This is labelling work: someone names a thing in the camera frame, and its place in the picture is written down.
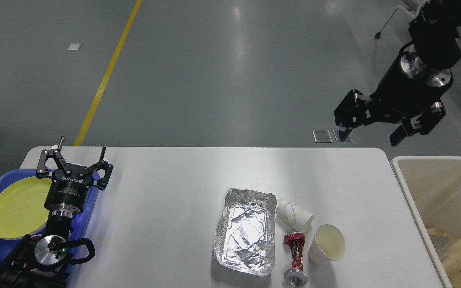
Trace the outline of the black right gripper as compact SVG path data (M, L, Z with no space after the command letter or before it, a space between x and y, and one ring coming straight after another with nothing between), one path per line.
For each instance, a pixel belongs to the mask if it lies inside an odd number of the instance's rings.
M379 122L399 122L405 117L389 137L391 146L408 136L427 135L446 115L439 100L452 84L450 69L430 68L417 54L399 54L371 96L352 89L334 110L340 128L337 139L346 140L353 129L366 125L372 102L371 116Z

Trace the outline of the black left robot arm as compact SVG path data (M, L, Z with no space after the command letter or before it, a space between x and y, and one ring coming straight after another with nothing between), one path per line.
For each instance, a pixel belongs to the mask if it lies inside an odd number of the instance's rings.
M93 188L104 191L113 164L101 148L99 160L91 166L66 162L62 156L64 137L56 146L41 151L37 179L51 184L44 197L48 212L44 232L24 234L0 264L0 288L65 288L69 268L95 257L93 242L75 235L73 223L86 209Z

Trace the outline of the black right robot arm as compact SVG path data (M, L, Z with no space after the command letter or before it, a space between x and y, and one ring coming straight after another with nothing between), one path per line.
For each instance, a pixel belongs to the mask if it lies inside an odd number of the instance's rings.
M461 0L428 0L409 24L410 42L400 48L377 89L369 96L350 90L334 111L335 138L376 122L397 124L390 144L430 133L446 115L441 97L453 85L451 68L460 60L456 42Z

